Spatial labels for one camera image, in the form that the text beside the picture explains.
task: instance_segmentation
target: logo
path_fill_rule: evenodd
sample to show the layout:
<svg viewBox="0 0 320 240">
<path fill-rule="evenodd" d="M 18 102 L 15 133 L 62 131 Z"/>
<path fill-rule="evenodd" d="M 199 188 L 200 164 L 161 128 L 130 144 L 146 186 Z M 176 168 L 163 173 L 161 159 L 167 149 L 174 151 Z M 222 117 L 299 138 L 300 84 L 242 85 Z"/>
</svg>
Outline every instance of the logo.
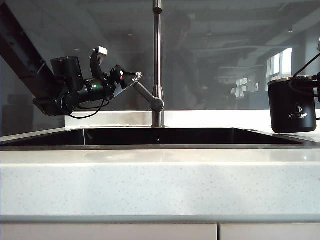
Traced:
<svg viewBox="0 0 320 240">
<path fill-rule="evenodd" d="M 298 105 L 298 103 L 296 103 L 295 104 L 295 110 L 296 110 L 296 114 L 299 114 L 299 113 L 301 113 L 302 112 L 302 107 L 300 107 L 299 105 Z"/>
<path fill-rule="evenodd" d="M 298 103 L 295 104 L 295 113 L 289 114 L 289 118 L 291 119 L 304 119 L 308 113 L 301 113 L 303 111 L 303 108 L 298 105 Z"/>
</svg>

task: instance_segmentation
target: black cable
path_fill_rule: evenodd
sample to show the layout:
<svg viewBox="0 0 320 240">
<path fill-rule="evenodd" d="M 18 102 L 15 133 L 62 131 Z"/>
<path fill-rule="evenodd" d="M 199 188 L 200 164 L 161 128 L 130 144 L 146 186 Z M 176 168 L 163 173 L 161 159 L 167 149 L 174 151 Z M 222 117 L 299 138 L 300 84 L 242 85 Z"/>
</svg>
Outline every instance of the black cable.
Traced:
<svg viewBox="0 0 320 240">
<path fill-rule="evenodd" d="M 105 106 L 108 106 L 110 101 L 108 99 L 105 99 L 105 101 L 107 101 L 108 103 L 103 105 L 102 107 L 105 107 Z M 81 109 L 81 110 L 86 110 L 86 109 L 98 109 L 100 108 L 100 106 L 95 106 L 95 107 L 84 107 L 84 106 L 78 106 L 77 107 L 78 109 Z"/>
<path fill-rule="evenodd" d="M 73 119 L 86 119 L 86 118 L 92 117 L 92 116 L 96 115 L 96 114 L 101 110 L 101 108 L 104 106 L 105 100 L 106 100 L 106 99 L 103 99 L 103 101 L 102 101 L 102 103 L 101 103 L 101 106 L 99 107 L 99 109 L 98 109 L 94 114 L 91 114 L 91 115 L 89 115 L 89 116 L 82 116 L 82 117 L 69 115 L 69 117 L 71 117 L 71 118 L 73 118 Z"/>
<path fill-rule="evenodd" d="M 306 65 L 304 65 L 303 66 L 303 68 L 301 68 L 299 71 L 297 71 L 294 75 L 293 75 L 293 77 L 292 77 L 292 79 L 291 79 L 291 81 L 290 81 L 290 83 L 289 83 L 289 86 L 290 86 L 290 88 L 292 88 L 295 92 L 298 92 L 298 93 L 300 93 L 300 94 L 303 94 L 303 95 L 307 95 L 307 96 L 313 96 L 313 97 L 316 97 L 316 98 L 320 98 L 320 94 L 314 94 L 314 93 L 309 93 L 309 92 L 305 92 L 305 91 L 303 91 L 303 90 L 300 90 L 300 89 L 297 89 L 296 88 L 296 82 L 297 82 L 297 80 L 296 80 L 296 77 L 298 76 L 298 74 L 299 73 L 301 73 L 303 70 L 305 70 L 310 64 L 312 64 L 318 57 L 320 57 L 320 53 L 318 53 L 314 58 L 312 58 Z"/>
</svg>

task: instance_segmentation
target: black robotic arm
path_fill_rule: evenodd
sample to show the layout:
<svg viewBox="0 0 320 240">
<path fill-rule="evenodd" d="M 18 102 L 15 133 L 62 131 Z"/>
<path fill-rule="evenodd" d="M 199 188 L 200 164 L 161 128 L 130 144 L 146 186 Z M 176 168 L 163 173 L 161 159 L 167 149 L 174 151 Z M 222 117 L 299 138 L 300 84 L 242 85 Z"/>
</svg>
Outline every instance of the black robotic arm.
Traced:
<svg viewBox="0 0 320 240">
<path fill-rule="evenodd" d="M 131 86 L 153 111 L 161 112 L 164 108 L 164 102 L 139 83 L 140 72 L 130 72 L 119 65 L 110 75 L 103 72 L 100 64 L 107 49 L 101 46 L 90 57 L 92 78 L 83 79 L 76 56 L 52 59 L 52 73 L 5 2 L 0 2 L 0 55 L 31 91 L 33 103 L 45 115 L 70 116 L 81 103 L 110 101 Z"/>
</svg>

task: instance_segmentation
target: sink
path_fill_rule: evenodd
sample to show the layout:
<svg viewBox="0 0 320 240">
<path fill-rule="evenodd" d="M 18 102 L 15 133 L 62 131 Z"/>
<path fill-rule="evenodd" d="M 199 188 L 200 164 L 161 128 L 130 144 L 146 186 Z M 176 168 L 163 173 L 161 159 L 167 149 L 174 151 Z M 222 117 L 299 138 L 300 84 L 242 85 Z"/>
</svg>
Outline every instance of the sink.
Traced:
<svg viewBox="0 0 320 240">
<path fill-rule="evenodd" d="M 0 150 L 310 148 L 318 143 L 238 128 L 84 128 L 3 141 Z"/>
</svg>

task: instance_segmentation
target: cabinet door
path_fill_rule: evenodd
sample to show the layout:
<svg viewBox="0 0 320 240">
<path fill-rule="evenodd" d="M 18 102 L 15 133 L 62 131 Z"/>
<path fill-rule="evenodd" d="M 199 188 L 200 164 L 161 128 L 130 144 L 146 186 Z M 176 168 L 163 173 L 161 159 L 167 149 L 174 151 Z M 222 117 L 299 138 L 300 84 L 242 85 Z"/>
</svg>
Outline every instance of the cabinet door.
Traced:
<svg viewBox="0 0 320 240">
<path fill-rule="evenodd" d="M 221 224 L 220 240 L 319 240 L 320 223 Z"/>
<path fill-rule="evenodd" d="M 216 240 L 216 224 L 6 223 L 1 240 Z"/>
</svg>

